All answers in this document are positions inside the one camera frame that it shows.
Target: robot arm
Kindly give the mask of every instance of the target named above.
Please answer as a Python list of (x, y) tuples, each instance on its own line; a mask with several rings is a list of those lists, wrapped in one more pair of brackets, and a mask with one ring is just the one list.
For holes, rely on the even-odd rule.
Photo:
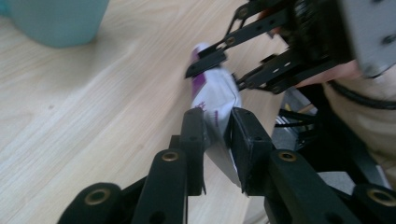
[[(278, 94), (354, 59), (365, 77), (377, 77), (396, 63), (396, 31), (389, 23), (396, 20), (391, 11), (395, 7), (394, 1), (251, 0), (235, 11), (224, 38), (199, 54), (186, 77), (217, 66), (226, 60), (226, 49), (276, 27), (281, 27), (279, 34), (289, 49), (237, 80), (239, 90)], [(247, 18), (264, 10), (264, 18), (245, 25)], [(239, 28), (232, 31), (237, 22)]]

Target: beige clothing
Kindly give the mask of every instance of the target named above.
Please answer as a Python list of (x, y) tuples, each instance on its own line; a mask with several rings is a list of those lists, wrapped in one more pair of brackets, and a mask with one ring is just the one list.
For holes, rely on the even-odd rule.
[[(348, 89), (376, 100), (396, 102), (396, 65), (375, 79), (338, 79)], [(396, 110), (357, 105), (325, 85), (334, 112), (364, 141), (396, 189)]]

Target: gray metal plate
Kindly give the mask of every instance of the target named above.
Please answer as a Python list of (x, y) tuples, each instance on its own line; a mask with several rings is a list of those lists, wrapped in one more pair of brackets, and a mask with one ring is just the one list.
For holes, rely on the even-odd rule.
[(396, 0), (338, 0), (354, 56), (366, 77), (375, 77), (396, 63)]

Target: light wood surface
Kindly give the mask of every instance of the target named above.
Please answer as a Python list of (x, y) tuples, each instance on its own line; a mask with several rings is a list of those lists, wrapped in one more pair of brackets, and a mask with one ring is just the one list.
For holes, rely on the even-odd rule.
[[(0, 223), (56, 223), (84, 188), (125, 188), (179, 134), (190, 108), (193, 46), (220, 40), (242, 0), (112, 0), (91, 44), (51, 49), (0, 18)], [(281, 52), (263, 36), (229, 50), (243, 75)], [(244, 108), (272, 131), (281, 95), (245, 91)], [(207, 195), (189, 223), (242, 223), (248, 198), (208, 158)]]

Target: bolt hole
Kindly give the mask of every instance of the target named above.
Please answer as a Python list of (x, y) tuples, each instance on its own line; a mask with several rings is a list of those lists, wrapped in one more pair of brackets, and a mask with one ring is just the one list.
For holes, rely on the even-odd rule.
[(166, 152), (163, 154), (164, 161), (176, 161), (178, 159), (178, 154), (176, 152)]
[(326, 219), (332, 224), (343, 224), (344, 220), (333, 212), (328, 212), (325, 214)]
[(294, 154), (292, 154), (291, 152), (279, 152), (278, 156), (282, 161), (296, 161), (297, 160), (297, 157)]
[(164, 212), (155, 212), (149, 217), (149, 224), (162, 224), (166, 220)]
[(386, 191), (380, 189), (369, 189), (368, 195), (375, 202), (385, 205), (387, 207), (396, 206), (396, 199), (392, 195), (388, 194)]
[(85, 197), (85, 204), (97, 205), (105, 202), (110, 196), (109, 189), (95, 189)]

